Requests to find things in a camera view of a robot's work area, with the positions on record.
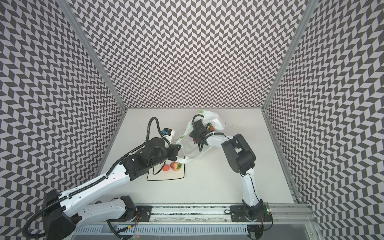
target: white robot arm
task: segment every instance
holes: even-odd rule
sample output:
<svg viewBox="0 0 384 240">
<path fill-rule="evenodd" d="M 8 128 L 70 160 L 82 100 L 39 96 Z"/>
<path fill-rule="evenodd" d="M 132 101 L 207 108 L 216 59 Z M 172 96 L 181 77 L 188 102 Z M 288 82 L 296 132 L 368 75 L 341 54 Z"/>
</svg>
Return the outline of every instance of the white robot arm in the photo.
<svg viewBox="0 0 384 240">
<path fill-rule="evenodd" d="M 154 137 L 149 140 L 153 120 L 156 120 L 161 138 Z M 204 145 L 223 149 L 229 165 L 241 178 L 245 215 L 250 221 L 255 220 L 263 211 L 263 202 L 255 188 L 256 157 L 253 151 L 240 134 L 233 137 L 225 136 L 223 133 L 210 130 L 201 120 L 193 121 L 193 127 L 194 131 L 190 136 L 197 142 L 199 149 Z M 90 202 L 117 186 L 147 174 L 152 167 L 167 159 L 176 161 L 181 145 L 170 143 L 171 132 L 172 130 L 167 128 L 161 131 L 157 118 L 151 118 L 146 141 L 118 159 L 106 173 L 70 190 L 61 193 L 53 190 L 46 193 L 44 207 L 28 219 L 23 227 L 23 235 L 27 238 L 46 237 L 47 240 L 60 240 L 83 225 L 112 219 L 116 222 L 134 220 L 137 217 L 137 208 L 129 196 L 122 196 L 107 203 L 90 204 Z M 40 216 L 45 232 L 29 233 L 29 225 Z"/>
</svg>

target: strawberry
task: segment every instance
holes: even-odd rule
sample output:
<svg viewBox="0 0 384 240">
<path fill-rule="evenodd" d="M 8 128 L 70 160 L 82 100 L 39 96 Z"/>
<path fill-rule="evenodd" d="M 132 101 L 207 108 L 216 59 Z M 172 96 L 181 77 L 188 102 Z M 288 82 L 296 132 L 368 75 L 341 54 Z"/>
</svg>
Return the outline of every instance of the strawberry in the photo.
<svg viewBox="0 0 384 240">
<path fill-rule="evenodd" d="M 174 171 L 179 171 L 180 168 L 181 168 L 181 163 L 173 162 L 173 163 L 170 164 L 170 167 L 171 167 Z"/>
</svg>

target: white plastic bag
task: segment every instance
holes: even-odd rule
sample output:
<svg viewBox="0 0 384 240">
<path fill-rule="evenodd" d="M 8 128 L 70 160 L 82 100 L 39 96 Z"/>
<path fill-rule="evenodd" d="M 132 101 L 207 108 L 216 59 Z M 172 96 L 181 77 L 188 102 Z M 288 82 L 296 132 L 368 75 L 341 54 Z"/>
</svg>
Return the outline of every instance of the white plastic bag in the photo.
<svg viewBox="0 0 384 240">
<path fill-rule="evenodd" d="M 223 123 L 223 121 L 220 120 L 220 117 L 217 113 L 201 110 L 196 114 L 203 115 L 204 117 L 203 118 L 196 117 L 195 121 L 203 119 L 204 126 L 210 123 L 214 127 L 216 132 L 224 131 L 225 124 Z M 193 127 L 192 127 L 192 119 L 191 119 L 183 135 L 176 140 L 176 144 L 181 144 L 181 149 L 183 150 L 184 156 L 185 156 L 185 159 L 178 157 L 177 162 L 180 162 L 180 163 L 190 162 L 193 159 L 195 159 L 197 156 L 201 155 L 202 153 L 204 153 L 205 151 L 211 148 L 211 146 L 204 145 L 203 150 L 200 152 L 198 145 L 195 144 L 193 141 L 193 138 L 189 136 L 189 134 L 192 131 L 193 131 Z"/>
</svg>

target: red wire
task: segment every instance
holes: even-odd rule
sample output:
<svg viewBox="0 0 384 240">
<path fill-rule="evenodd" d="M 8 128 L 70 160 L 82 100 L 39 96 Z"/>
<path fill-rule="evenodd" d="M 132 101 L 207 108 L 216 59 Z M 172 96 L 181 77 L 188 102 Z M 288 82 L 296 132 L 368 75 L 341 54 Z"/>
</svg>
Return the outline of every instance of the red wire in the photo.
<svg viewBox="0 0 384 240">
<path fill-rule="evenodd" d="M 133 235 L 135 235 L 135 231 L 136 231 L 136 223 L 137 223 L 137 220 L 139 219 L 139 217 L 140 217 L 140 212 L 139 212 L 139 216 L 136 218 L 135 228 L 133 229 Z"/>
</svg>

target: black and white patterned wall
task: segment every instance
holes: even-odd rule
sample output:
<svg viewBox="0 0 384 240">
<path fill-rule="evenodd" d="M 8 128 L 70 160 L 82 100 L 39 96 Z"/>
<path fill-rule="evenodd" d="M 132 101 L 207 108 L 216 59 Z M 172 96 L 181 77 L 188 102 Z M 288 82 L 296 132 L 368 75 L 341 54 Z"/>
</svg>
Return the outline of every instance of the black and white patterned wall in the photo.
<svg viewBox="0 0 384 240">
<path fill-rule="evenodd" d="M 122 111 L 54 0 L 0 12 L 0 235 L 16 239 L 44 192 L 92 178 Z"/>
<path fill-rule="evenodd" d="M 326 239 L 383 239 L 383 9 L 321 0 L 267 109 Z"/>
<path fill-rule="evenodd" d="M 69 0 L 129 108 L 262 106 L 308 0 Z"/>
</svg>

